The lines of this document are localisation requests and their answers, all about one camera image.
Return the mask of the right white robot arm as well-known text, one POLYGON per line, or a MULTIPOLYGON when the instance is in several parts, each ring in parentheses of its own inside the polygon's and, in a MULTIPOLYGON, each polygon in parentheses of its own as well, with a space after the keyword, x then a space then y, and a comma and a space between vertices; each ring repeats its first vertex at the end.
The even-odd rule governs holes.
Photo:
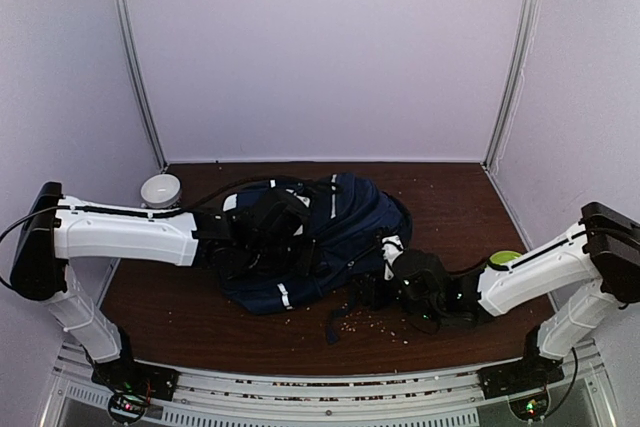
POLYGON ((485 398, 544 388, 563 379, 563 360, 608 315, 639 300, 639 224, 591 202, 581 218, 522 255, 496 252, 479 266, 448 273, 440 258, 382 237, 384 277, 410 316, 437 326, 476 327, 534 298, 579 287, 525 337, 521 359, 477 373, 485 398))

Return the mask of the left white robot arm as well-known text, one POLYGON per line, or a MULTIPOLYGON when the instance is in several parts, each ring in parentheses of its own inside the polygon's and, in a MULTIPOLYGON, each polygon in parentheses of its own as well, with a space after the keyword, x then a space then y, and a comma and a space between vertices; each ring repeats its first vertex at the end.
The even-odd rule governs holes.
POLYGON ((20 231, 4 286, 47 304, 63 330, 84 348, 98 379, 116 392, 149 386, 126 333, 86 295, 69 262, 80 257, 150 260, 204 266, 238 278, 272 261, 284 270, 300 258, 312 195, 302 184, 272 180, 254 204, 237 195, 222 208, 199 201, 172 210, 127 209, 65 196, 46 183, 31 212, 13 223, 20 231))

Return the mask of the navy blue backpack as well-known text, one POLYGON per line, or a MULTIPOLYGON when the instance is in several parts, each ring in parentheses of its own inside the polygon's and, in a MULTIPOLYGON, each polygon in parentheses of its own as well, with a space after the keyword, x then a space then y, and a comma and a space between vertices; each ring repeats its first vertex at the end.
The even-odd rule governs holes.
POLYGON ((233 245, 209 247, 207 259, 217 271, 225 296, 255 315, 279 314, 308 306, 345 285, 364 285, 375 305, 384 301, 381 285, 384 261, 381 239, 398 235, 408 245, 413 229, 409 210, 376 184, 353 173, 338 173, 315 181, 298 178, 268 179, 247 189, 294 189, 312 197, 307 234, 315 240, 311 274, 293 273, 223 282, 219 276, 219 250, 233 245))

